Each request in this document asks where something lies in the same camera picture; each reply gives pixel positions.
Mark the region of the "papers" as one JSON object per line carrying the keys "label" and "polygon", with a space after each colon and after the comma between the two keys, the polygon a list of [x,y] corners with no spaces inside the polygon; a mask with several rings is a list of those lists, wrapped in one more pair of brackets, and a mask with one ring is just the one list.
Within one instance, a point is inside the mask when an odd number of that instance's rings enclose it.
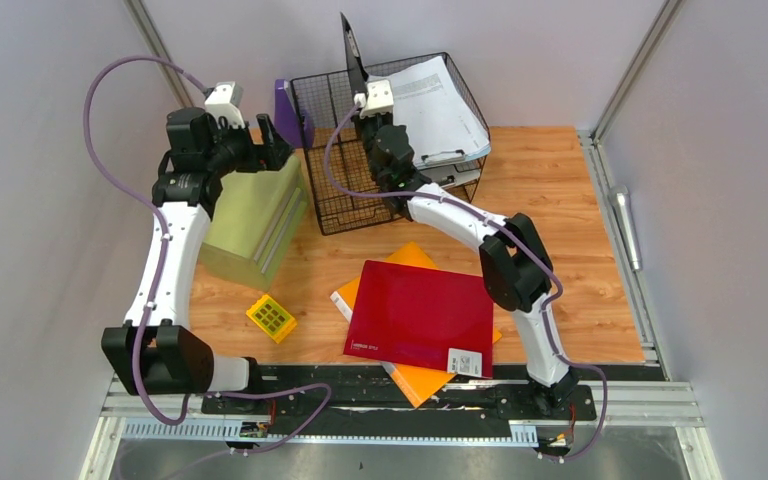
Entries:
{"label": "papers", "polygon": [[406,127],[419,169],[480,159],[491,151],[487,128],[458,91],[441,55],[387,75],[394,123]]}

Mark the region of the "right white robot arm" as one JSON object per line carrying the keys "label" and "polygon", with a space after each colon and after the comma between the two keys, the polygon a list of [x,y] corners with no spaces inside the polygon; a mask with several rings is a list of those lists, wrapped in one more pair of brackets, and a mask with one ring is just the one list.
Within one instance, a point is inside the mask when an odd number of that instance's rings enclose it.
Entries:
{"label": "right white robot arm", "polygon": [[477,253],[485,289],[514,319],[528,356],[527,372],[537,383],[530,392],[533,408],[544,417],[561,414],[578,376],[561,348],[552,311],[563,287],[533,221],[522,213],[482,210],[420,173],[407,131],[392,115],[351,113],[347,118],[377,186],[373,197],[394,214],[433,227]]}

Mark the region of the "white clipboard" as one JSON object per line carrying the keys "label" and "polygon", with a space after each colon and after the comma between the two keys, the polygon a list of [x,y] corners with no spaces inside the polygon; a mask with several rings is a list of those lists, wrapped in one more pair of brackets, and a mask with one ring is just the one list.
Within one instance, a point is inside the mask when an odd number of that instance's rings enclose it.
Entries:
{"label": "white clipboard", "polygon": [[470,196],[480,179],[481,169],[460,171],[454,165],[447,165],[423,169],[420,173],[447,191]]}

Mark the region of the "green drawer cabinet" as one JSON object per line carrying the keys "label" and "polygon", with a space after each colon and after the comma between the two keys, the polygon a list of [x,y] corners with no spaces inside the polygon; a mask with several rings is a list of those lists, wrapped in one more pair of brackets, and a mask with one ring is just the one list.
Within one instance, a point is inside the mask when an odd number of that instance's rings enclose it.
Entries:
{"label": "green drawer cabinet", "polygon": [[278,171],[231,173],[199,252],[199,263],[222,280],[270,289],[309,204],[301,161]]}

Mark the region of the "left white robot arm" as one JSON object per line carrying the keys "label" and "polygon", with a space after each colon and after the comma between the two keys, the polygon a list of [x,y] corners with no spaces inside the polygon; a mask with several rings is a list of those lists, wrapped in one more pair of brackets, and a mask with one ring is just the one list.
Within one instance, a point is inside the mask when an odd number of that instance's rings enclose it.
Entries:
{"label": "left white robot arm", "polygon": [[140,285],[123,324],[108,327],[101,349],[131,395],[228,391],[243,413],[258,411],[266,386],[251,357],[227,357],[189,329],[189,296],[198,254],[230,173],[277,171],[293,149],[267,114],[261,140],[229,116],[188,107],[167,116],[169,148],[158,166],[149,206],[151,245]]}

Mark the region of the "black wire mesh basket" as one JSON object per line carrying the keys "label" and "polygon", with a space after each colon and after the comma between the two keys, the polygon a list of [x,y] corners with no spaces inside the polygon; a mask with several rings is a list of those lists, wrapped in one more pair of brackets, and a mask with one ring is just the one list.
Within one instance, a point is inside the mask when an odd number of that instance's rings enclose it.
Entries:
{"label": "black wire mesh basket", "polygon": [[[392,222],[407,192],[428,183],[464,202],[476,195],[489,154],[487,123],[446,52],[369,65],[362,96],[351,70],[297,77],[287,88],[324,235]],[[364,116],[355,102],[391,109]]]}

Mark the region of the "black clip file folder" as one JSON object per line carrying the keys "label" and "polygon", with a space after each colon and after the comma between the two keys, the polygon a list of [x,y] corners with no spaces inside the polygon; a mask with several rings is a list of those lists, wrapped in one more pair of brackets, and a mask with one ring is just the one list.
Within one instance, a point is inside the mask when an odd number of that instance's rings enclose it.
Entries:
{"label": "black clip file folder", "polygon": [[369,74],[364,67],[351,24],[343,12],[340,13],[340,20],[349,86],[352,98],[355,99],[358,95],[366,96]]}

